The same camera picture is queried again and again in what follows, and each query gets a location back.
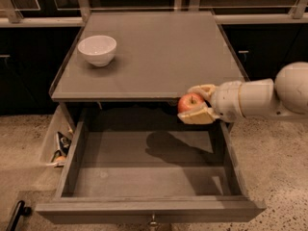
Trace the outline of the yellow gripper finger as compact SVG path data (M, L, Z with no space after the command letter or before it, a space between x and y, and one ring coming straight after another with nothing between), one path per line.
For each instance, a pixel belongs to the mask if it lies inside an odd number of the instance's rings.
M188 93L196 93L204 100L210 101L212 95L216 91L216 86L213 84L197 85L188 89Z
M205 102L193 106L187 111L180 112L179 119L185 124L212 124L219 119L219 115L213 108L209 108Z

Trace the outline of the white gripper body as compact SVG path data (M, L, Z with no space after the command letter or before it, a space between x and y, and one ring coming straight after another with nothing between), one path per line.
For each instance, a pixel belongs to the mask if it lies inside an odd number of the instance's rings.
M226 82L216 87L211 96L211 106L218 117L224 122L235 122L244 118L241 104L240 92L243 82Z

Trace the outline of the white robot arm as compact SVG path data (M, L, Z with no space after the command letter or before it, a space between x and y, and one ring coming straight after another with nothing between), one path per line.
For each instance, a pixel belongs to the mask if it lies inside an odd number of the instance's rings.
M308 121L308 64L284 66L274 79L194 86L181 97L178 117L186 124L211 124L241 118Z

